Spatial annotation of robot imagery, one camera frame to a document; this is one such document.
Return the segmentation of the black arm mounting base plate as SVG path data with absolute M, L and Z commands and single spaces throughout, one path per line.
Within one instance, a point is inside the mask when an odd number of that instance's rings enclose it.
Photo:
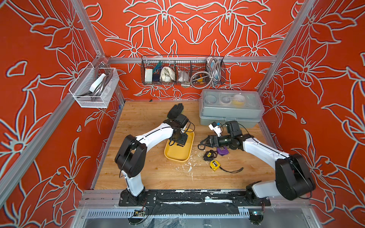
M 238 207 L 269 207 L 270 199 L 257 198 L 246 190 L 143 190 L 138 196 L 133 196 L 127 190 L 121 192 L 118 205 L 128 206 L 156 206 L 165 204 L 188 203 L 226 203 Z

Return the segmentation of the white mesh wall basket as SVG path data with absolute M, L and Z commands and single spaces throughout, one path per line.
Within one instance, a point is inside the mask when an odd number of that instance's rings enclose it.
M 107 108 L 118 82 L 115 68 L 94 67 L 89 63 L 69 92 L 82 108 Z

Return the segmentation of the white cloth in basket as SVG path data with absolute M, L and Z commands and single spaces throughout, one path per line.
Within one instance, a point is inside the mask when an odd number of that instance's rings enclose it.
M 160 72 L 160 81 L 161 82 L 175 81 L 175 72 L 173 71 L 173 69 L 168 66 L 163 67 Z

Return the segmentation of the black yellow tape measure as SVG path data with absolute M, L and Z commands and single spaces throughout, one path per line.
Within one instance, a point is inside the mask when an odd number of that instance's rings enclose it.
M 203 159 L 207 162 L 211 162 L 217 158 L 217 155 L 218 153 L 216 151 L 210 150 L 204 154 Z

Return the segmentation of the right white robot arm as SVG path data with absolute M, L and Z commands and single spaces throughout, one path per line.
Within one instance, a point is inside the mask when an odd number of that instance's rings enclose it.
M 199 150 L 206 147 L 240 149 L 259 158 L 275 171 L 275 180 L 257 181 L 246 187 L 245 199 L 249 204 L 270 197 L 282 196 L 287 200 L 295 200 L 313 194 L 316 184 L 302 155 L 290 155 L 262 143 L 250 133 L 244 134 L 244 126 L 237 121 L 228 121 L 224 126 L 226 135 L 221 134 L 221 124 L 210 124 L 215 134 L 203 139 L 198 144 Z

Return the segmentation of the white device in mesh basket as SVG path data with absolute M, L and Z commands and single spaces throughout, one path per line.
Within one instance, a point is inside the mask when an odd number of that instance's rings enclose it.
M 90 86 L 89 92 L 93 93 L 101 85 L 103 79 L 105 78 L 106 74 L 102 73 Z

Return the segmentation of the grey plastic lidded toolbox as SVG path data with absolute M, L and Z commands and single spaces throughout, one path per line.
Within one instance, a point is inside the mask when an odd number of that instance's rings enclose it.
M 263 116 L 264 107 L 255 91 L 204 89 L 199 103 L 201 125 L 237 121 L 253 128 Z

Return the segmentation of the purple tape measure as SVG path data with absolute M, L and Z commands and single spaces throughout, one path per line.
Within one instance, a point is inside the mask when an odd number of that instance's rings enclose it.
M 223 146 L 223 147 L 217 148 L 217 153 L 220 156 L 225 156 L 225 155 L 229 154 L 229 150 L 227 149 L 227 147 Z

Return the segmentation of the white box in basket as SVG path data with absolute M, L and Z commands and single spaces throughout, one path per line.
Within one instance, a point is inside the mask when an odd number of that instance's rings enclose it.
M 144 82 L 151 83 L 153 81 L 153 69 L 146 68 L 144 72 Z

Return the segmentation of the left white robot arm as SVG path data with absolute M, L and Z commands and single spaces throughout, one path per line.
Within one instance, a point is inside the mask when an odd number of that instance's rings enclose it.
M 139 198 L 145 187 L 142 183 L 141 171 L 144 168 L 146 154 L 156 145 L 168 140 L 165 155 L 176 161 L 186 161 L 190 157 L 194 131 L 191 122 L 182 114 L 176 118 L 168 118 L 157 128 L 137 137 L 128 135 L 122 142 L 115 163 L 125 178 L 126 191 L 130 196 Z

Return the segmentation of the yellow plastic storage tray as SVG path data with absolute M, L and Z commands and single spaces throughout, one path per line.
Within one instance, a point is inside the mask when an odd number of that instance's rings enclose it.
M 184 146 L 179 146 L 177 143 L 172 144 L 170 139 L 166 143 L 164 156 L 175 162 L 186 162 L 191 155 L 191 150 L 194 142 L 194 132 L 187 133 L 187 141 Z

